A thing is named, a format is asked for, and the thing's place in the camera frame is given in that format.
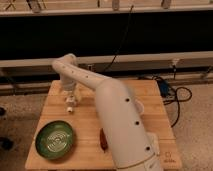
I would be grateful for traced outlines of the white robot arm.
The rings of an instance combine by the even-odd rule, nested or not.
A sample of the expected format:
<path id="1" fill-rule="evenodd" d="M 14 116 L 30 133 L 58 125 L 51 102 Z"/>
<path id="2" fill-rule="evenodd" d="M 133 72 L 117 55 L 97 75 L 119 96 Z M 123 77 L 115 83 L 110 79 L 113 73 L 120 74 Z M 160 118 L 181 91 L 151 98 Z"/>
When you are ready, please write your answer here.
<path id="1" fill-rule="evenodd" d="M 66 83 L 77 81 L 95 92 L 95 107 L 116 171 L 164 171 L 136 107 L 134 94 L 122 81 L 81 69 L 75 57 L 52 62 Z"/>

